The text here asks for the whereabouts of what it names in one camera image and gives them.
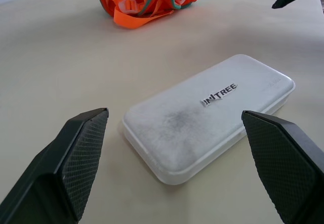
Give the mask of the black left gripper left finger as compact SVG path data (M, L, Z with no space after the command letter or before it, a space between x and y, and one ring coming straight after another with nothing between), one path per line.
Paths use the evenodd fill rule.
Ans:
M0 203L0 224L78 224L102 152L107 108L69 119Z

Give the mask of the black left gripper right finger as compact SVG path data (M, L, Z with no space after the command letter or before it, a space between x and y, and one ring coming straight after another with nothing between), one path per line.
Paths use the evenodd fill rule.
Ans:
M241 114L255 166L284 224L324 224L324 152L296 124Z

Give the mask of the white rectangular case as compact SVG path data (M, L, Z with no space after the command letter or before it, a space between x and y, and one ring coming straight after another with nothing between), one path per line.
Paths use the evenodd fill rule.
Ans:
M182 184L245 137L244 110L273 114L294 89L283 73L234 55L132 106L125 137L161 182Z

